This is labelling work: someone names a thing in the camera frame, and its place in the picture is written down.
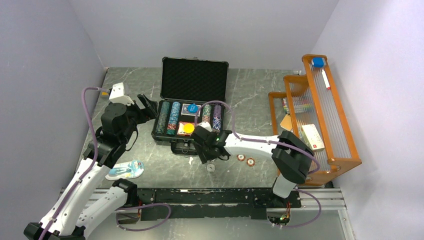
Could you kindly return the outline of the white dealer button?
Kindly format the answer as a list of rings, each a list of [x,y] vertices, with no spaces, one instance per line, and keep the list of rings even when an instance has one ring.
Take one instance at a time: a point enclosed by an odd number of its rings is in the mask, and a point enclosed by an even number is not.
[[[208,164],[206,166],[206,169],[207,169],[208,172],[214,172],[216,168],[215,168],[214,164]]]

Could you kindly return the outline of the yellow round button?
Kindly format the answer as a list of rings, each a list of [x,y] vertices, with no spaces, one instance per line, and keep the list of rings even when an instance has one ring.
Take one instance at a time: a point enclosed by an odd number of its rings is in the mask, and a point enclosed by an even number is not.
[[[183,126],[183,132],[184,132],[185,134],[191,134],[194,130],[195,130],[195,126],[194,126],[194,124],[192,124],[192,123],[186,123],[186,124]]]

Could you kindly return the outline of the red playing card deck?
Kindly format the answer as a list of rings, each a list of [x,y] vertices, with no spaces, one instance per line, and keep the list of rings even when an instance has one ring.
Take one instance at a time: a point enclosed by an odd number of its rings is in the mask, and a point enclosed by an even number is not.
[[[193,132],[192,132],[192,133],[189,133],[189,134],[184,133],[183,127],[184,127],[184,125],[185,125],[186,123],[194,124],[193,122],[184,122],[184,121],[180,121],[180,122],[178,123],[177,135],[179,135],[179,136],[190,136],[190,135],[193,133]]]

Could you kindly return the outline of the blue playing card deck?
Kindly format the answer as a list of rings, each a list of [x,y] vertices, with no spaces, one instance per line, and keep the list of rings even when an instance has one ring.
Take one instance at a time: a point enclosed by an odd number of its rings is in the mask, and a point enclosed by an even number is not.
[[[182,109],[181,109],[181,115],[185,115],[185,116],[195,116],[196,114],[197,114],[197,116],[199,116],[200,115],[200,113],[197,111],[197,113],[195,113],[195,114],[192,114],[192,113],[188,113],[188,111],[187,111],[187,106],[188,105],[190,105],[190,104],[188,104],[188,103],[183,103],[182,104]]]

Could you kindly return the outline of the blue small blind button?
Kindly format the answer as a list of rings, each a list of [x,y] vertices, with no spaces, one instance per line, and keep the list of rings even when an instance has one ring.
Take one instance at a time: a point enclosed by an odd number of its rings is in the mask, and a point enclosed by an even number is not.
[[[198,105],[192,103],[187,106],[187,112],[190,114],[196,114],[198,112]]]

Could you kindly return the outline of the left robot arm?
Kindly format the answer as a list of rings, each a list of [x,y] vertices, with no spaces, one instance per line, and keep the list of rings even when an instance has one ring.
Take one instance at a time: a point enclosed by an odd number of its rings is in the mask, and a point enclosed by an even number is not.
[[[96,140],[89,143],[79,167],[51,210],[39,221],[30,222],[23,234],[29,240],[86,240],[115,210],[139,204],[137,185],[118,179],[104,196],[86,207],[97,186],[127,150],[137,126],[158,116],[158,103],[139,94],[141,109],[129,96],[110,97],[101,115]]]

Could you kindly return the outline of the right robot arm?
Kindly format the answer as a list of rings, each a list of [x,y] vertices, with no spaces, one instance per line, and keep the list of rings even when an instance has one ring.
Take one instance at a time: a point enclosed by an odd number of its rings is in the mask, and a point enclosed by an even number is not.
[[[282,207],[288,202],[292,190],[306,183],[310,167],[316,160],[314,152],[287,130],[280,135],[254,136],[237,134],[231,130],[217,133],[199,124],[190,137],[204,164],[214,159],[227,161],[230,156],[236,155],[271,159],[280,172],[269,197],[275,207]]]

